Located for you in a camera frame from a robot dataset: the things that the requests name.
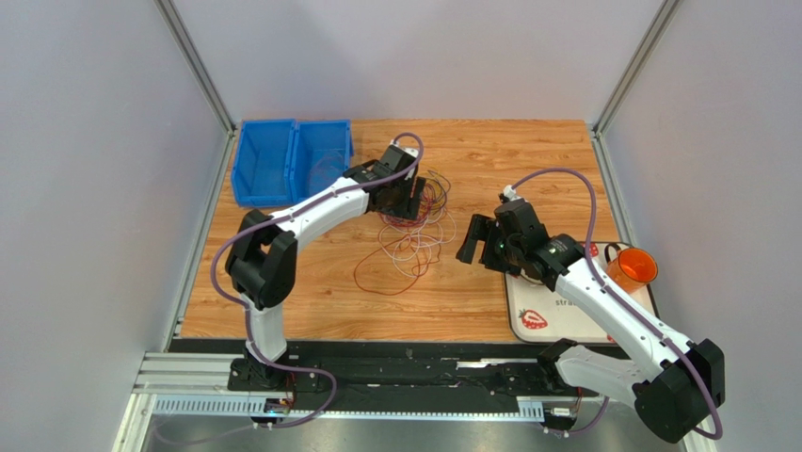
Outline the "blue plastic bin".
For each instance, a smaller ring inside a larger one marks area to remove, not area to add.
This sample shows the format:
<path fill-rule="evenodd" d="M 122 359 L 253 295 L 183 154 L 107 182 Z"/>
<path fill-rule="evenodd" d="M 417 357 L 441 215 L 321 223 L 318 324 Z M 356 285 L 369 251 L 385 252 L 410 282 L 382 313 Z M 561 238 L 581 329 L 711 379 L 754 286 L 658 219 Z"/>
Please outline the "blue plastic bin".
<path fill-rule="evenodd" d="M 293 119 L 243 121 L 231 171 L 241 207 L 278 207 L 292 203 L 287 174 L 296 127 Z"/>
<path fill-rule="evenodd" d="M 298 203 L 331 186 L 350 168 L 351 121 L 299 121 L 293 145 L 289 182 L 292 203 Z"/>

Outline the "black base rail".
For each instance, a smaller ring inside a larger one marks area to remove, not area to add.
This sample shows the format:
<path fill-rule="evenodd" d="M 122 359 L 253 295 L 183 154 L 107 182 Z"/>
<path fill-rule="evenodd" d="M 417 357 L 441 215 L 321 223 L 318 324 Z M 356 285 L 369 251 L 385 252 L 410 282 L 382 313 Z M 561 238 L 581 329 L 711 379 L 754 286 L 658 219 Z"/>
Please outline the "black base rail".
<path fill-rule="evenodd" d="M 294 372 L 261 367 L 236 339 L 178 339 L 170 353 L 226 355 L 223 386 L 294 398 L 297 410 L 329 412 L 505 413 L 521 397 L 573 408 L 598 394 L 545 380 L 526 344 L 291 340 L 278 362 Z"/>

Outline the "left blue plastic bin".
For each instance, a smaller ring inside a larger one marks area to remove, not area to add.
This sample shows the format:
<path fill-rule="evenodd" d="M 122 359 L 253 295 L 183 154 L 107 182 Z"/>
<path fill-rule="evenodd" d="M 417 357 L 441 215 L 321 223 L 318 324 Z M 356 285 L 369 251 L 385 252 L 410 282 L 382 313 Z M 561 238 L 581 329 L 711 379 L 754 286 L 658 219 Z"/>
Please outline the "left blue plastic bin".
<path fill-rule="evenodd" d="M 292 203 L 287 174 L 296 127 L 293 119 L 243 121 L 231 171 L 241 207 L 278 207 Z"/>

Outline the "right blue plastic bin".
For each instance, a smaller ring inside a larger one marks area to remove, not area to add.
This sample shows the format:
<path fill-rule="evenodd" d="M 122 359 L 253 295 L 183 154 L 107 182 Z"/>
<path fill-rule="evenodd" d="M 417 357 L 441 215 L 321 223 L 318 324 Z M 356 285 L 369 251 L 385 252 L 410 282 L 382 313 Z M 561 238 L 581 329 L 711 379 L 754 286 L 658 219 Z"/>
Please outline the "right blue plastic bin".
<path fill-rule="evenodd" d="M 350 168 L 351 121 L 299 121 L 293 145 L 289 182 L 292 203 L 298 203 L 331 186 Z"/>

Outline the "aluminium frame post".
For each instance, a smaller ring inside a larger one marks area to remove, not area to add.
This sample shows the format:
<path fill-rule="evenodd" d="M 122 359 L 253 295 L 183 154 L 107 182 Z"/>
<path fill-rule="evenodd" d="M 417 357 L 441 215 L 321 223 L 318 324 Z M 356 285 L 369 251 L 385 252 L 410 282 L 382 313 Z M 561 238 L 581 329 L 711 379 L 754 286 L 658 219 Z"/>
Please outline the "aluminium frame post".
<path fill-rule="evenodd" d="M 217 121 L 229 136 L 235 131 L 235 121 L 217 89 L 201 54 L 184 23 L 182 15 L 172 0 L 154 0 L 167 28 L 181 50 L 190 71 L 197 80 L 202 94 L 217 117 Z"/>
<path fill-rule="evenodd" d="M 605 103 L 600 116 L 593 123 L 591 130 L 595 137 L 601 137 L 610 127 L 616 114 L 623 105 L 626 96 L 634 86 L 638 76 L 644 70 L 651 54 L 682 4 L 682 0 L 664 0 L 661 2 L 623 74 Z"/>

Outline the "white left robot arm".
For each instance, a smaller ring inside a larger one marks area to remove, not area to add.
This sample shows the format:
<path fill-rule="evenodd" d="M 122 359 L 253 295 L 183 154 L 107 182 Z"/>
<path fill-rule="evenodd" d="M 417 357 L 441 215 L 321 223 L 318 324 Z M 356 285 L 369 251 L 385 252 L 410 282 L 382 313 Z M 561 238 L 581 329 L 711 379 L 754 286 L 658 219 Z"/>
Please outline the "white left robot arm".
<path fill-rule="evenodd" d="M 368 213 L 416 218 L 425 185 L 418 177 L 422 147 L 392 142 L 378 160 L 346 170 L 331 186 L 271 215 L 254 209 L 223 246 L 225 272 L 246 314 L 250 358 L 281 371 L 287 350 L 282 304 L 292 292 L 297 257 L 319 236 Z"/>

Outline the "aluminium frame post right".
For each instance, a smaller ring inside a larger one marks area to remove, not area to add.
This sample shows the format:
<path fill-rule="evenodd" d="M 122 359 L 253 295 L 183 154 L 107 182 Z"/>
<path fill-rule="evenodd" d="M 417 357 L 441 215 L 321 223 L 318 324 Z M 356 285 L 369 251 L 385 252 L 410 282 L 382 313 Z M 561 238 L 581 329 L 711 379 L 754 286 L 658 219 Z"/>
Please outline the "aluminium frame post right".
<path fill-rule="evenodd" d="M 601 137 L 610 127 L 616 114 L 623 105 L 626 96 L 634 86 L 638 76 L 644 70 L 651 54 L 682 4 L 682 0 L 664 0 L 661 2 L 623 74 L 605 103 L 600 116 L 593 123 L 591 130 L 595 137 Z"/>

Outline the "aluminium frame post left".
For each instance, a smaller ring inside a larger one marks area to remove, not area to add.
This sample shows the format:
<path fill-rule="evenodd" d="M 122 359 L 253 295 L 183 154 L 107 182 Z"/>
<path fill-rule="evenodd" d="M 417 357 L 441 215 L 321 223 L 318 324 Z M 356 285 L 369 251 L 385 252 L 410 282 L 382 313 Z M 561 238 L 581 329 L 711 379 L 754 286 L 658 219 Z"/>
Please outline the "aluminium frame post left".
<path fill-rule="evenodd" d="M 182 15 L 172 0 L 154 0 L 167 28 L 181 50 L 190 71 L 197 80 L 202 94 L 217 117 L 217 121 L 229 136 L 235 131 L 235 121 L 217 89 L 201 54 L 184 23 Z"/>

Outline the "strawberry print mat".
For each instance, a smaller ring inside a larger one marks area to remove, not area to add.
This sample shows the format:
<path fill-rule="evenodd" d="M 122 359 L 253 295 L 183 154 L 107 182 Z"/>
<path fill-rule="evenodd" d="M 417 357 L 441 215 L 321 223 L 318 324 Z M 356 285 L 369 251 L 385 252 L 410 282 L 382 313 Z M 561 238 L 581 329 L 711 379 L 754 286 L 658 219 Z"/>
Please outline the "strawberry print mat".
<path fill-rule="evenodd" d="M 505 296 L 509 327 L 521 342 L 552 344 L 562 338 L 590 345 L 615 342 L 575 303 L 525 274 L 505 275 Z"/>

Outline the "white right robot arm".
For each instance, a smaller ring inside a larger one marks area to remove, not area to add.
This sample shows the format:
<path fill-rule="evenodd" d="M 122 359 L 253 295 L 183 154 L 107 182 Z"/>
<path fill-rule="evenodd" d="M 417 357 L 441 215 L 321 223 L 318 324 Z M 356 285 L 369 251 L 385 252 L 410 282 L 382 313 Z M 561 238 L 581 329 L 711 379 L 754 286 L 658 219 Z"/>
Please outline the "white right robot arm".
<path fill-rule="evenodd" d="M 718 408 L 726 398 L 725 355 L 712 340 L 694 342 L 643 308 L 615 285 L 585 245 L 567 234 L 549 235 L 524 199 L 503 202 L 493 216 L 472 216 L 457 252 L 510 276 L 525 274 L 579 307 L 625 352 L 610 357 L 560 339 L 537 357 L 543 385 L 583 388 L 634 409 L 661 440 L 676 444 L 705 419 L 723 433 Z"/>

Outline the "orange plastic cup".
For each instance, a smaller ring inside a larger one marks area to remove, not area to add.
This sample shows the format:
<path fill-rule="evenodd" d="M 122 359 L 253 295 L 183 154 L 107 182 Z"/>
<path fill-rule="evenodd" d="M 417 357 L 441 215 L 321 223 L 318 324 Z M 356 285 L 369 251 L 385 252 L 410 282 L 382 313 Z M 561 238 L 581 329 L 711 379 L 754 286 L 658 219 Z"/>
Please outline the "orange plastic cup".
<path fill-rule="evenodd" d="M 604 259 L 608 277 L 628 294 L 652 283 L 659 274 L 654 258 L 639 248 L 611 243 L 604 249 Z"/>

